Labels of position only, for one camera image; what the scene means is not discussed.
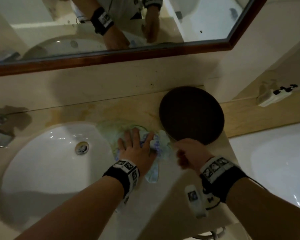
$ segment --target white bathtub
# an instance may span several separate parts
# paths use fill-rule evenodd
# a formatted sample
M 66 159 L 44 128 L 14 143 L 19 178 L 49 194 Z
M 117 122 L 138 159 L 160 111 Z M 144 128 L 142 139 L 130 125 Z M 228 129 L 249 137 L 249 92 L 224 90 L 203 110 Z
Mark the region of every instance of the white bathtub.
M 242 13 L 235 0 L 163 0 L 163 4 L 185 42 L 227 38 Z
M 247 175 L 300 207 L 300 123 L 234 137 L 230 144 Z

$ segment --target wooden mirror frame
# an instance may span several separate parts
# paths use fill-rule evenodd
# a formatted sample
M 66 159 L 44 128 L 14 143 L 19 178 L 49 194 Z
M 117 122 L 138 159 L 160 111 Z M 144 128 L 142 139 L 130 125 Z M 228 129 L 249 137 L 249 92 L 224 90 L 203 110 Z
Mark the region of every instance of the wooden mirror frame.
M 250 0 L 228 37 L 221 40 L 167 43 L 119 51 L 47 57 L 42 59 L 0 63 L 0 76 L 59 70 L 132 60 L 144 60 L 169 56 L 190 55 L 206 52 L 230 51 L 260 12 L 267 0 Z

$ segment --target wrist strap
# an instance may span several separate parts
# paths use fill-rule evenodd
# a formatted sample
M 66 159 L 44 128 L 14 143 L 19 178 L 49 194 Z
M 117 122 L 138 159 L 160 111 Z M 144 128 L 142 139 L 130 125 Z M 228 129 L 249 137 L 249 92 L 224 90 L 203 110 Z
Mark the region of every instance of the wrist strap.
M 211 158 L 200 169 L 202 186 L 206 193 L 212 193 L 225 203 L 229 190 L 241 178 L 248 177 L 238 166 L 224 157 Z
M 120 181 L 124 188 L 123 198 L 125 199 L 137 185 L 140 172 L 133 162 L 121 159 L 112 165 L 103 176 L 110 176 Z
M 149 8 L 150 6 L 156 6 L 161 10 L 163 4 L 163 0 L 143 0 L 143 5 L 145 8 Z
M 115 24 L 103 7 L 94 11 L 90 21 L 95 27 L 95 32 L 102 36 Z

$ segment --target dark round plate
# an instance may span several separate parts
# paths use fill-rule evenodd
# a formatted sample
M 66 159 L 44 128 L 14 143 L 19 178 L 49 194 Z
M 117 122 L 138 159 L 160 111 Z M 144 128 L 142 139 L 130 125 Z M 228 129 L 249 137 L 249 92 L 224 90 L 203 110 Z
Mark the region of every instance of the dark round plate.
M 218 139 L 225 125 L 220 104 L 196 87 L 169 91 L 160 103 L 159 116 L 165 131 L 176 141 L 192 138 L 204 145 Z

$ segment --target hand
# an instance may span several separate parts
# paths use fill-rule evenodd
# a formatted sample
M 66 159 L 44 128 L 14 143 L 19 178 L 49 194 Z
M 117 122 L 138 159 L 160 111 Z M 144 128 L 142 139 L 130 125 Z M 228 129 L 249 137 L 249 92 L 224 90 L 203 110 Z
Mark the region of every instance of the hand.
M 148 43 L 153 43 L 157 40 L 160 30 L 158 7 L 150 6 L 148 8 L 145 16 L 145 25 L 142 25 L 141 29 Z
M 150 141 L 152 141 L 153 136 L 154 133 L 150 132 L 143 147 L 140 147 L 139 130 L 134 128 L 132 129 L 133 139 L 131 139 L 130 131 L 124 133 L 126 147 L 124 147 L 124 141 L 121 138 L 118 140 L 120 150 L 119 159 L 132 161 L 140 171 L 140 178 L 146 175 L 157 157 L 155 152 L 150 152 Z
M 179 166 L 182 169 L 191 168 L 198 175 L 205 163 L 214 157 L 204 144 L 190 138 L 177 141 L 175 146 L 179 149 L 177 152 Z
M 108 50 L 128 49 L 130 42 L 123 32 L 113 25 L 103 36 L 104 44 Z

